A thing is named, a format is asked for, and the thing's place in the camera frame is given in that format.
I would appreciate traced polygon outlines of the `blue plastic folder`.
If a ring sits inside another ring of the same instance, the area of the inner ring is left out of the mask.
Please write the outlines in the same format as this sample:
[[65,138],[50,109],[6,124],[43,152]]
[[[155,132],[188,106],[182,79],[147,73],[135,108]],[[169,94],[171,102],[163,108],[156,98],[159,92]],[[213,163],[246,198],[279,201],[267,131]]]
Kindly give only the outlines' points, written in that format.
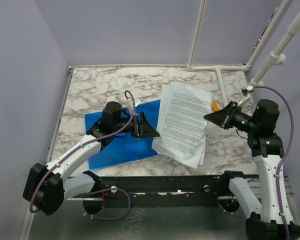
[[[158,99],[136,107],[136,112],[144,112],[154,129],[158,125],[160,103]],[[93,170],[155,156],[157,152],[152,149],[152,142],[152,138],[138,139],[130,134],[118,134],[104,150],[88,159],[88,167]]]

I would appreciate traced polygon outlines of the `printed white paper sheets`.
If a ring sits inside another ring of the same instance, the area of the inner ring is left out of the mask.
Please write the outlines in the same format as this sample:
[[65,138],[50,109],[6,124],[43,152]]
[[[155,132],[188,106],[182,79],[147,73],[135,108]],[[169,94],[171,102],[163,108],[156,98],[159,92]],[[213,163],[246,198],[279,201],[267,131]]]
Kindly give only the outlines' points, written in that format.
[[213,94],[185,84],[162,86],[152,149],[191,168],[202,165],[206,147],[205,115],[212,111]]

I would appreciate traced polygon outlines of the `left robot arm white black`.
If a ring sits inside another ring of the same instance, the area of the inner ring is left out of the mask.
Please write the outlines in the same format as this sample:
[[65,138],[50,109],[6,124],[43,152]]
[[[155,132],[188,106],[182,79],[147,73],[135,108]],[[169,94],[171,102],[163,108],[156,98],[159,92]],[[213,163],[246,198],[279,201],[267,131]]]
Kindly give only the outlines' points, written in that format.
[[80,194],[96,197],[101,190],[97,175],[85,171],[77,177],[70,176],[84,161],[107,148],[119,134],[137,139],[159,137],[145,113],[137,113],[136,107],[135,100],[131,101],[129,110],[118,102],[108,102],[100,118],[76,145],[49,163],[33,165],[22,193],[30,204],[29,211],[41,211],[49,216],[59,209],[64,200]]

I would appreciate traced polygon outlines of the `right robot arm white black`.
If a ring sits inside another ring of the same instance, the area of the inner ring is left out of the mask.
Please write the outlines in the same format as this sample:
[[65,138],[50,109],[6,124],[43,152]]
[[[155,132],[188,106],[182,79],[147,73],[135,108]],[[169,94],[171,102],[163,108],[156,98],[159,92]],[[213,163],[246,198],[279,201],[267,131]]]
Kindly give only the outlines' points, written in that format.
[[296,240],[300,225],[294,223],[285,190],[282,139],[274,132],[279,118],[279,106],[272,100],[258,102],[253,115],[242,112],[231,101],[225,108],[207,114],[204,119],[222,129],[237,128],[247,133],[247,143],[257,170],[261,192],[258,199],[244,176],[231,176],[220,182],[226,195],[234,194],[245,215],[245,231],[250,240]]

